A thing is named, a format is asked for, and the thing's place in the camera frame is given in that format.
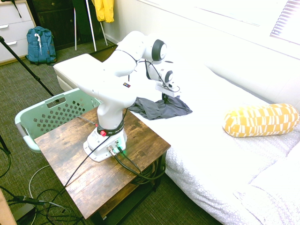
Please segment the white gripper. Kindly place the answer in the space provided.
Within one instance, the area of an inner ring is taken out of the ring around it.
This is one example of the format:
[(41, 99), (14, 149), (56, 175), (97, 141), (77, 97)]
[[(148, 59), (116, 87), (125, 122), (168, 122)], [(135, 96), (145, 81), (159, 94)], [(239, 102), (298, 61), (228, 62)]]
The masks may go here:
[(181, 93), (180, 87), (174, 82), (168, 83), (167, 85), (164, 85), (161, 82), (156, 82), (155, 89), (162, 92), (162, 99), (165, 104), (168, 102), (169, 96), (176, 97)]

